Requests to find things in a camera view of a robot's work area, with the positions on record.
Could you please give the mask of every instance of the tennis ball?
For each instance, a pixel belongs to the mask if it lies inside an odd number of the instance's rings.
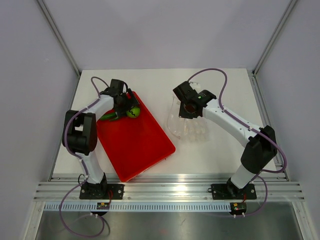
[[[140,115],[140,108],[137,106],[134,106],[129,111],[126,111],[125,113],[129,118],[135,119]]]

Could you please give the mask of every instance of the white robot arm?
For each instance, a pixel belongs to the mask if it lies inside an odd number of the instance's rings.
[[[95,121],[98,121],[106,112],[110,111],[113,108],[114,98],[109,95],[101,95],[100,101],[83,113],[95,114]],[[82,157],[89,172],[87,182],[90,184],[100,183],[104,177],[104,172],[99,165],[96,151],[93,150],[88,155],[85,155],[84,153],[79,153],[79,155]]]
[[[181,118],[204,117],[211,120],[234,136],[244,147],[241,165],[227,182],[227,189],[232,196],[244,189],[261,172],[265,165],[276,156],[277,149],[265,138],[251,130],[260,130],[261,133],[276,142],[275,131],[272,127],[261,128],[238,116],[225,106],[222,109],[221,102],[214,94],[207,90],[197,93],[196,90],[192,89],[188,81],[181,83],[173,92],[181,101],[179,110]],[[235,118],[246,123],[247,126],[250,126],[250,129],[244,127]]]
[[[112,109],[115,111],[115,119],[126,117],[127,111],[138,105],[137,98],[127,84],[124,81],[112,79],[110,86],[99,94],[99,101],[89,105],[87,110],[80,113],[75,110],[66,112],[63,136],[66,135],[68,149],[83,161],[82,168],[88,174],[86,181],[81,185],[83,194],[80,194],[80,199],[102,198],[108,189],[106,175],[95,153],[98,142],[96,122]]]

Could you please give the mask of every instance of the black mounting bracket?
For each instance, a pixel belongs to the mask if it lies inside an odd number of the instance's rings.
[[[85,182],[82,184],[79,198],[82,200],[109,200],[111,197],[112,200],[122,200],[124,190],[124,184],[107,183],[106,175],[104,175],[100,183]]]
[[[255,200],[257,199],[255,185],[252,183],[247,184],[235,196],[232,196],[228,191],[227,183],[214,183],[208,192],[212,193],[213,200]]]

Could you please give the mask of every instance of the white wall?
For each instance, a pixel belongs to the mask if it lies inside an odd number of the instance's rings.
[[[34,0],[0,3],[0,234],[21,237],[47,180],[76,75]]]
[[[81,69],[252,69],[289,0],[45,0]]]
[[[305,193],[320,229],[320,1],[296,6],[258,81],[277,138],[287,154],[289,175]]]

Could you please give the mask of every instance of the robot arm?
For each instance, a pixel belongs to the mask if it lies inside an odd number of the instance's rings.
[[[68,147],[82,157],[88,172],[85,184],[89,187],[95,188],[95,185],[100,185],[106,178],[95,152],[98,142],[96,122],[112,109],[115,110],[117,118],[127,116],[126,111],[137,105],[139,102],[127,84],[121,80],[112,79],[110,87],[100,93],[100,100],[81,113],[67,130],[67,123],[78,111],[69,110],[66,112],[63,135],[67,131]]]
[[[211,120],[234,136],[244,147],[241,166],[227,182],[227,189],[232,196],[241,191],[276,156],[277,149],[273,145],[226,114],[221,109],[217,97],[211,92],[203,90],[197,93],[187,81],[177,86],[173,92],[181,101],[181,118],[204,117]],[[260,129],[261,133],[276,142],[275,131],[270,126],[260,128],[229,109],[227,111],[251,128]]]

